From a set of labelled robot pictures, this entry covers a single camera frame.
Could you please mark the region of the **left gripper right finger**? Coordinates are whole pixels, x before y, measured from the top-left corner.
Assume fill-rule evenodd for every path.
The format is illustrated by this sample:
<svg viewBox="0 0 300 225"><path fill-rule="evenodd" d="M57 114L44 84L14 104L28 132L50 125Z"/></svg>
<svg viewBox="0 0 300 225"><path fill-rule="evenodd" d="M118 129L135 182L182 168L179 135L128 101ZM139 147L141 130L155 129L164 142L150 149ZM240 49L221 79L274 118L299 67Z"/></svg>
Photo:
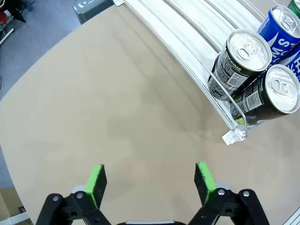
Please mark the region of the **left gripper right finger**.
<svg viewBox="0 0 300 225"><path fill-rule="evenodd" d="M194 182L202 203L190 225L214 225L220 217L229 217L235 225L268 225L262 205L251 189L234 193L217 187L205 162L195 164Z"/></svg>

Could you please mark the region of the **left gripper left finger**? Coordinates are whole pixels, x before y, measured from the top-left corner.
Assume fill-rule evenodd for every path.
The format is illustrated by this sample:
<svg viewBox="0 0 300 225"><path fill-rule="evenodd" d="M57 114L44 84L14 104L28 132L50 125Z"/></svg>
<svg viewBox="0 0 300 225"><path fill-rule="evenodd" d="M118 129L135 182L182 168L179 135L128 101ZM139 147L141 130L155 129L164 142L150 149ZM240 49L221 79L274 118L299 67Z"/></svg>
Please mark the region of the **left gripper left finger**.
<svg viewBox="0 0 300 225"><path fill-rule="evenodd" d="M58 193L49 194L36 224L71 225L75 220L83 220L87 225L109 225L110 222L100 211L106 185L104 165L94 166L84 190L67 197Z"/></svg>

